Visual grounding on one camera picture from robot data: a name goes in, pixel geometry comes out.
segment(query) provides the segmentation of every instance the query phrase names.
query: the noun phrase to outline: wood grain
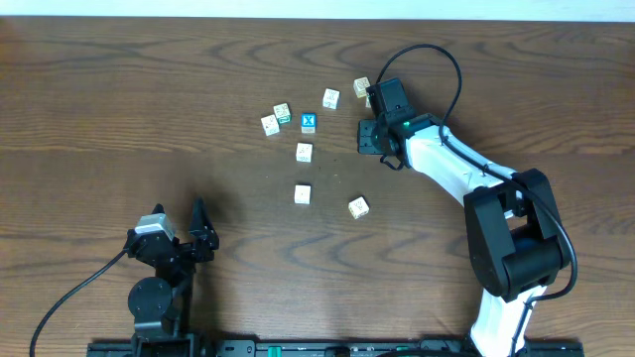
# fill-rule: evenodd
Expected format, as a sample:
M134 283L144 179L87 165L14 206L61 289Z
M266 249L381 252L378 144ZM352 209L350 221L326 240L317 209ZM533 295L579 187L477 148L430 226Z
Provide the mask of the wood grain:
M352 81L428 42L458 59L462 141L553 186L579 256L567 298L529 336L586 356L635 354L635 26L576 23L8 18L0 24L0 355L25 355L53 303L103 266L155 203L187 231L205 198L221 249L196 278L194 327L260 338L465 333L480 287L461 207L434 182L356 153L371 113ZM446 59L394 63L421 110L443 113ZM339 108L322 109L325 88ZM288 102L294 122L265 137ZM317 114L314 136L299 114ZM298 142L314 144L310 165ZM310 206L293 186L310 182ZM347 202L364 194L355 221ZM124 260L67 302L38 355L128 338L126 297L151 269ZM552 291L568 278L562 272Z

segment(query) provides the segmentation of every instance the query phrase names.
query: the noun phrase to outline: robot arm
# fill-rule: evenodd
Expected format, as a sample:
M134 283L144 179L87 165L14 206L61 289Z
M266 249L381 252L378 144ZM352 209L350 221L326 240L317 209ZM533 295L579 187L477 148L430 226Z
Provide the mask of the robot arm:
M473 160L490 169L511 178L512 169L496 165L472 149L461 143L449 128L444 128L444 135L461 151ZM437 126L418 131L406 140L406 153L409 166L436 181L443 189L463 205L463 197L478 187L493 187L502 180L481 172L478 168L460 158L447 146L442 145ZM511 210L505 217L513 217ZM506 302L502 297L495 297L487 290L483 291L480 312L470 330L471 340L483 356L506 357L511 349L512 337L518 325L527 298L539 296L547 287L536 286L521 294L512 301ZM529 315L521 329L516 343L516 352L525 346L524 332L529 322Z
M375 120L359 125L361 154L395 156L405 166L436 181L465 211L470 263L484 291L470 339L483 356L508 356L528 298L542 295L571 257L561 246L554 223L505 181L484 173L439 136L438 119L417 116L399 79L367 88ZM547 178L533 169L516 173L488 161L444 127L446 141L479 165L512 179L558 212ZM527 216L512 231L506 219ZM521 327L515 351L525 345Z

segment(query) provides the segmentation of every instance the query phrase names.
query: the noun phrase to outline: black cable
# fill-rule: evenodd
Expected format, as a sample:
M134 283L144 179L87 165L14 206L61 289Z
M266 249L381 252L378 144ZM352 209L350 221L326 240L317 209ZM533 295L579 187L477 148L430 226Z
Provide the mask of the black cable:
M530 308L533 308L533 303L536 301L543 301L543 300L550 300L550 299L554 299L554 298L561 298L563 296L565 296L566 294L568 294L573 287L575 286L575 282L577 281L577 256L575 255L575 249L573 248L573 244L572 241L569 237L569 234L567 234L567 231L565 230L565 227L563 226L563 224L560 222L560 220L556 217L556 215L551 211L551 209L549 209L549 207L547 207L547 205L537 196L535 195L533 192L527 190L526 188L524 188L523 186L521 186L519 183L506 178L504 176L502 176L501 174L492 171L489 167L487 167L487 165L481 165L480 163L476 162L475 160L473 160L472 158L470 158L468 155L466 155L465 153L463 153L461 150L457 149L448 139L447 136L444 135L444 126L445 126L445 122L447 121L447 118L449 117L449 114L451 113L452 109L454 109L454 105L456 105L456 101L458 100L458 97L460 96L460 91L462 88L462 84L463 84L463 78L460 74L460 67L458 66L458 62L456 62L456 59L454 59L454 57L448 52L446 51L444 48L441 48L439 46L436 45L430 45L430 44L422 44L422 45L414 45L414 46L410 46L406 49L403 49L399 52L397 52L394 56L392 56L390 59L388 59L388 62L386 62L386 64L384 65L384 67L381 69L381 71L379 72L379 76L377 77L377 83L379 83L379 81L381 81L381 77L384 75L384 72L386 71L386 69L388 69L388 66L390 65L390 63L395 60L397 57L403 55L406 52L409 52L411 50L415 50L415 49L434 49L439 51L440 53L444 54L449 60L451 60L452 64L454 65L454 69L456 69L456 77L458 79L458 86L456 89L456 94L454 95L454 99L452 100L451 105L449 106L449 108L447 109L447 111L445 112L444 118L442 119L441 123L439 124L439 137L441 138L441 142L442 145L446 145L448 149L452 150L455 154L457 154L460 158L464 159L465 161L467 161L468 163L472 164L473 166L475 166L476 168L478 168L479 170L481 170L482 172L484 172L485 174L489 174L497 179L500 179L506 183L508 183L509 185L511 185L514 189L520 191L523 194L523 197L531 200L532 202L534 202L538 208L540 208L542 211L545 212L545 214L547 215L547 217L556 225L556 227L558 228L558 231L560 233L560 235L562 236L563 240L565 241L565 245L567 246L567 249L570 252L571 255L571 276L569 277L569 282L567 283L567 285L559 292L557 293L553 293L553 294L548 294L545 296L539 296L539 297L529 297L527 299L527 301L525 301L525 308L523 309L523 313L521 315L521 319L518 323L518 326L516 327L516 332L514 333L514 336L512 337L512 348L510 351L510 357L514 356L516 354L516 341L518 340L518 336L520 335L520 331L523 328L523 325L525 324L525 319L527 318L527 314L529 312Z
M390 162L386 161L386 158L388 158L388 155L382 155L382 157L379 158L379 162L384 164L385 166L389 167L391 170L394 170L394 171L400 171L401 169L404 168L404 163L403 162L399 163L399 166L397 168L395 168L395 166L390 164Z
M44 325L47 324L47 321L49 321L49 318L51 318L51 316L54 314L54 312L64 302L66 302L70 297L72 297L75 293L80 291L81 288L83 288L83 287L87 286L88 284L92 283L92 281L94 281L95 279L99 278L108 269L110 269L110 267L115 265L115 263L117 263L117 261L119 261L119 259L121 259L121 257L123 257L124 254L126 254L126 252L125 251L121 251L121 253L117 254L116 257L114 257L110 262L108 262L108 264L106 264L103 268L101 268L99 271L97 271L97 273L93 274L90 278L86 279L85 281L83 281L78 286L74 287L70 292L66 293L65 296L60 298L60 300L58 302L56 302L56 304L54 304L53 307L51 307L49 312L47 312L47 314L44 315L44 318L42 319L42 321L40 321L40 324L38 325L38 328L36 328L36 331L33 333L33 338L31 339L31 347L29 348L29 356L30 357L35 357L36 356L36 344L38 343L38 337L40 336L40 332L42 332L42 329L44 328Z

